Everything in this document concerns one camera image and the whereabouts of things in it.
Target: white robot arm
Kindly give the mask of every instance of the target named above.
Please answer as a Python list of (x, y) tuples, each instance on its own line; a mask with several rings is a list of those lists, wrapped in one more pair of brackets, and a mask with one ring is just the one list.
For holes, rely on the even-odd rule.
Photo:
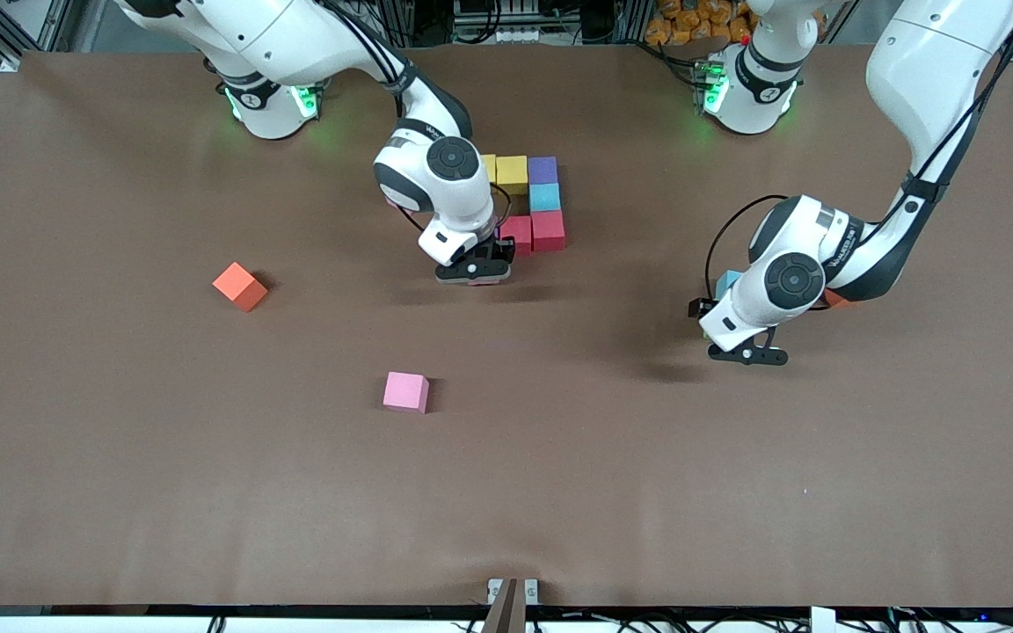
[[(442, 282), (510, 275), (514, 249), (494, 238), (490, 180), (463, 104), (336, 0), (115, 0), (132, 20), (189, 42), (221, 76), (234, 115), (254, 136), (283, 139), (317, 118), (326, 81), (369, 73), (398, 103), (374, 175), (402, 213), (433, 212), (418, 240)], [(479, 257), (475, 257), (477, 245)], [(462, 264), (461, 269), (454, 269)]]
[[(975, 99), (982, 69), (997, 51), (1006, 59), (982, 99)], [(810, 196), (776, 205), (750, 243), (750, 267), (716, 305), (699, 311), (714, 340), (711, 357), (783, 364), (782, 349), (757, 347), (753, 336), (800, 316), (824, 288), (850, 301), (889, 291), (967, 151), (986, 95), (1012, 53), (1013, 0), (902, 4), (867, 68), (870, 95), (913, 153), (891, 210), (881, 222), (868, 223)]]
[(799, 70), (820, 39), (811, 15), (825, 0), (750, 0), (761, 17), (748, 44), (731, 44), (709, 61), (721, 64), (716, 84), (697, 91), (703, 111), (738, 134), (768, 131), (788, 111)]

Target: foam cube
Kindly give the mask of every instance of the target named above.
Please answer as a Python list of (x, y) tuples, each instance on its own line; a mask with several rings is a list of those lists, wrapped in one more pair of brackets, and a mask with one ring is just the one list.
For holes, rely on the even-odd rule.
[(562, 217), (562, 212), (546, 211), (531, 214), (530, 231), (534, 239), (534, 252), (565, 248), (565, 219)]
[(724, 275), (720, 275), (718, 278), (718, 284), (716, 284), (716, 288), (714, 289), (714, 299), (720, 300), (721, 297), (724, 297), (724, 292), (727, 291), (729, 286), (731, 286), (736, 280), (739, 280), (739, 278), (741, 272), (736, 272), (735, 269), (727, 269), (724, 271)]
[(233, 302), (237, 308), (249, 312), (256, 307), (260, 300), (268, 294), (268, 289), (260, 285), (256, 278), (249, 271), (241, 267), (240, 263), (230, 263), (217, 280), (214, 280), (214, 288), (221, 291), (225, 299)]
[(502, 227), (498, 228), (498, 236), (515, 237), (515, 256), (528, 256), (534, 251), (534, 233), (527, 216), (508, 217)]
[(483, 167), (487, 168), (487, 180), (495, 181), (495, 155), (482, 155)]
[(430, 380), (419, 374), (390, 372), (382, 404), (393, 411), (423, 413), (430, 405)]
[(530, 213), (560, 211), (562, 191), (557, 183), (530, 184)]
[(495, 159), (495, 181), (513, 196), (526, 195), (530, 183), (526, 171), (526, 157), (498, 157)]
[(530, 157), (526, 171), (531, 184), (557, 183), (557, 159), (554, 157)]
[(830, 289), (823, 290), (823, 300), (827, 302), (831, 308), (853, 308), (855, 302), (843, 299), (843, 297), (837, 296)]

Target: table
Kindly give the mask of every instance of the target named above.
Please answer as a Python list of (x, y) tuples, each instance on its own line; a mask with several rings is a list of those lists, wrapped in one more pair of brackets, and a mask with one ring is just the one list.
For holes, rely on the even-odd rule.
[[(771, 133), (632, 49), (417, 52), (485, 153), (555, 155), (568, 249), (445, 288), (337, 77), (264, 142), (198, 56), (0, 80), (0, 604), (1013, 604), (1013, 68), (905, 278), (712, 364), (687, 302), (752, 197), (884, 213), (909, 155), (821, 48)], [(16, 160), (3, 161), (11, 155)], [(760, 216), (719, 247), (744, 265)], [(277, 288), (244, 314), (230, 261)], [(390, 370), (427, 416), (382, 408)]]

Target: blue cube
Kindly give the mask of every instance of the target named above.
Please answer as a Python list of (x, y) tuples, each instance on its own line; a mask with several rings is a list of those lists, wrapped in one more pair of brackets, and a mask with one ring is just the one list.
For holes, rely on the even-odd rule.
[(543, 211), (560, 211), (562, 209), (562, 192), (555, 183), (530, 185), (530, 213)]
[(741, 272), (736, 272), (735, 269), (727, 269), (724, 271), (723, 275), (718, 278), (718, 285), (714, 291), (714, 299), (720, 300), (724, 297), (724, 292), (729, 289), (736, 280), (739, 280)]

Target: orange snack bag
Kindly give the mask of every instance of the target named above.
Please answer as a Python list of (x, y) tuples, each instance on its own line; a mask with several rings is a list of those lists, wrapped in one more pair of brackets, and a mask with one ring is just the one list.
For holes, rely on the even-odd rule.
[(679, 15), (675, 16), (676, 28), (681, 28), (684, 30), (693, 30), (693, 28), (700, 23), (698, 19), (698, 11), (679, 11)]
[(669, 20), (675, 19), (681, 10), (683, 10), (683, 0), (659, 0), (658, 12)]
[(663, 47), (664, 44), (667, 44), (668, 39), (671, 39), (671, 22), (669, 20), (655, 17), (655, 19), (647, 23), (647, 30), (643, 33), (643, 41), (646, 44)]
[(732, 17), (729, 20), (729, 42), (741, 42), (749, 35), (752, 35), (752, 31), (749, 31), (749, 23), (745, 21), (745, 17)]
[(710, 21), (715, 24), (726, 24), (732, 17), (732, 3), (729, 0), (716, 0), (710, 3)]

